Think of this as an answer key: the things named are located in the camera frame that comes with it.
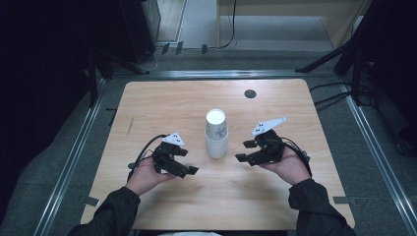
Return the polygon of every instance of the wooden table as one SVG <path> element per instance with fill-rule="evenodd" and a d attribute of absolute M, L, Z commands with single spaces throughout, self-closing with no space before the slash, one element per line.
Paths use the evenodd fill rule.
<path fill-rule="evenodd" d="M 233 16 L 233 3 L 217 0 L 217 47 L 220 47 L 220 16 Z M 370 4 L 371 0 L 239 0 L 236 16 L 318 16 L 331 44 L 337 48 L 350 37 L 356 20 Z"/>
<path fill-rule="evenodd" d="M 255 98 L 244 93 L 252 89 Z M 229 150 L 224 158 L 208 156 L 206 114 L 213 108 L 227 115 Z M 291 187 L 259 166 L 240 163 L 236 153 L 250 153 L 242 142 L 252 139 L 259 121 L 285 116 L 274 130 L 294 141 L 312 157 L 314 179 L 328 188 L 330 202 L 354 226 L 325 134 L 303 80 L 133 82 L 126 85 L 90 196 L 101 202 L 126 184 L 128 163 L 160 134 L 179 132 L 189 152 L 176 156 L 184 165 L 200 167 L 144 194 L 136 229 L 158 230 L 291 230 L 298 211 L 288 205 Z M 159 145 L 158 140 L 150 149 Z M 82 223 L 96 210 L 86 206 Z"/>

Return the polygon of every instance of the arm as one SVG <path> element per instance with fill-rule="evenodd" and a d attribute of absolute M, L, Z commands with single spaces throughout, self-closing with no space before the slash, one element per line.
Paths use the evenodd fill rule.
<path fill-rule="evenodd" d="M 152 158 L 144 159 L 125 187 L 110 193 L 88 224 L 76 226 L 69 236 L 128 235 L 138 212 L 140 196 L 158 184 L 174 179 L 171 174 L 156 173 Z"/>
<path fill-rule="evenodd" d="M 292 185 L 288 201 L 299 210 L 297 235 L 355 235 L 345 218 L 329 203 L 326 188 L 311 179 L 293 150 L 286 147 L 281 161 L 260 166 Z"/>

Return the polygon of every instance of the hand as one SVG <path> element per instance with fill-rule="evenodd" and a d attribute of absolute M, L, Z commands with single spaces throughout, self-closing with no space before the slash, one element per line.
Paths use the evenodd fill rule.
<path fill-rule="evenodd" d="M 153 158 L 150 157 L 141 162 L 126 184 L 126 188 L 140 196 L 153 189 L 158 184 L 175 178 L 176 176 L 173 174 L 157 173 L 153 165 Z"/>
<path fill-rule="evenodd" d="M 285 147 L 282 159 L 279 162 L 260 164 L 260 166 L 263 169 L 276 173 L 290 185 L 295 185 L 311 178 L 306 166 L 304 166 L 295 151 L 289 147 Z"/>

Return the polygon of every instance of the stack of paper cups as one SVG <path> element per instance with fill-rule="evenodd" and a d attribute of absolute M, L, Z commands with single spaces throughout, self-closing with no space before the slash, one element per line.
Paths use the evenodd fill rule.
<path fill-rule="evenodd" d="M 206 116 L 206 147 L 208 155 L 221 158 L 227 154 L 228 129 L 226 114 L 220 109 L 210 110 Z"/>

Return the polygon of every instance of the round hole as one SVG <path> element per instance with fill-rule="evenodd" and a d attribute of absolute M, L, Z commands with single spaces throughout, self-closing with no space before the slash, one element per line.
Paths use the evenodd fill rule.
<path fill-rule="evenodd" d="M 255 96 L 257 96 L 257 93 L 251 89 L 247 89 L 245 91 L 245 96 L 248 98 L 254 98 Z"/>

